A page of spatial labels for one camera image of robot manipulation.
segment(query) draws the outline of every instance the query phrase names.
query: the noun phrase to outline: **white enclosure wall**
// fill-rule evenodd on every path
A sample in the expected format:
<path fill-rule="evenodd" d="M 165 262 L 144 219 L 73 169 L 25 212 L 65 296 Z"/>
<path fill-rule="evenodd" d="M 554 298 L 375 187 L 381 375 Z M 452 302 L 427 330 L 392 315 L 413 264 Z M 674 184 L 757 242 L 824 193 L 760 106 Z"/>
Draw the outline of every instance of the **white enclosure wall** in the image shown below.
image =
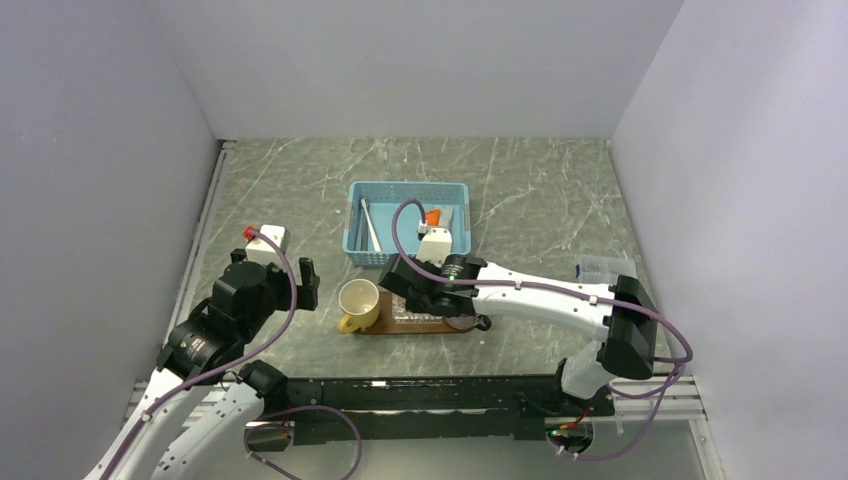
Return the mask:
<path fill-rule="evenodd" d="M 0 477 L 81 478 L 149 375 L 217 142 L 141 0 L 0 6 Z"/>
<path fill-rule="evenodd" d="M 730 478 L 846 478 L 848 5 L 687 0 L 613 137 Z"/>
<path fill-rule="evenodd" d="M 218 138 L 609 137 L 683 0 L 148 0 Z"/>

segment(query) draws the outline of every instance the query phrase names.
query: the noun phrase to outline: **marble table surface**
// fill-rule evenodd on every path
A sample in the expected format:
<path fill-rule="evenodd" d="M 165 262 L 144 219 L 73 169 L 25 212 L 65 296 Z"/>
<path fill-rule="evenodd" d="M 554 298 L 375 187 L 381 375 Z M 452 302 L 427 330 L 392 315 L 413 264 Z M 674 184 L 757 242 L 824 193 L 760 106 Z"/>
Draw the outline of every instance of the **marble table surface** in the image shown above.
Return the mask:
<path fill-rule="evenodd" d="M 289 258 L 311 257 L 321 277 L 319 307 L 298 311 L 260 358 L 289 376 L 431 376 L 553 373 L 588 338 L 524 318 L 493 318 L 488 332 L 448 335 L 340 335 L 339 288 L 377 281 L 342 251 L 351 182 L 462 182 L 471 195 L 472 254 L 506 268 L 574 279 L 579 254 L 644 265 L 602 139 L 337 138 L 240 140 L 229 167 L 195 301 L 244 244 L 247 225 L 292 232 Z M 254 345 L 285 319 L 274 314 Z M 658 355 L 668 354 L 660 335 Z"/>

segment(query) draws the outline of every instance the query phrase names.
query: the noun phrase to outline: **blue plastic basket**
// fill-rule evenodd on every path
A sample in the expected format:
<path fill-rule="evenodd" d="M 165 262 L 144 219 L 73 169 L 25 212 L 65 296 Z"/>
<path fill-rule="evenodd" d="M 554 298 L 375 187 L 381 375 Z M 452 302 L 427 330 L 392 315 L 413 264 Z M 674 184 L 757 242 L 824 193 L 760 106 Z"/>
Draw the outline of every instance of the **blue plastic basket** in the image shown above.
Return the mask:
<path fill-rule="evenodd" d="M 360 199 L 368 202 L 368 212 L 377 233 L 382 252 L 377 253 L 368 234 L 368 225 Z M 392 216 L 408 198 L 417 198 L 428 211 L 439 205 L 453 207 L 450 231 L 453 240 L 451 253 L 471 252 L 471 219 L 468 208 L 468 187 L 464 183 L 429 182 L 353 182 L 348 195 L 350 215 L 342 238 L 345 253 L 357 267 L 382 267 L 393 253 Z M 418 252 L 418 209 L 409 206 L 398 218 L 398 239 L 406 253 Z"/>

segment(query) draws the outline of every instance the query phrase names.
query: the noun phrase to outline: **mug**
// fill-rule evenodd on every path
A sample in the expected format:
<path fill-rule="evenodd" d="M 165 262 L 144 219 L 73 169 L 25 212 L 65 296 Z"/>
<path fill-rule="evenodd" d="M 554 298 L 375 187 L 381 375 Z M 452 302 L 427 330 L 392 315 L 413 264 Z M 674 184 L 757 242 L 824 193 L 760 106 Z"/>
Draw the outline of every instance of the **mug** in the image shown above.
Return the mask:
<path fill-rule="evenodd" d="M 339 306 L 344 312 L 336 327 L 339 333 L 364 330 L 374 325 L 380 315 L 380 291 L 373 282 L 364 278 L 353 279 L 339 291 Z"/>

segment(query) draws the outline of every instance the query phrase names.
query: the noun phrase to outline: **red connector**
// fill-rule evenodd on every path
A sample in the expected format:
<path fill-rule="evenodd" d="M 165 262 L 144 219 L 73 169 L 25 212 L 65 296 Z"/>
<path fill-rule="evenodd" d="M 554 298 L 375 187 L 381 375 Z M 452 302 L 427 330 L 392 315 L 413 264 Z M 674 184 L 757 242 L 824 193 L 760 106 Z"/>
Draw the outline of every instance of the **red connector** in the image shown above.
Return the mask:
<path fill-rule="evenodd" d="M 247 228 L 244 229 L 244 232 L 242 232 L 242 235 L 244 235 L 244 238 L 246 238 L 248 242 L 252 242 L 253 239 L 256 238 L 256 235 L 250 233 L 252 230 L 256 229 L 253 228 L 253 225 L 248 225 Z"/>

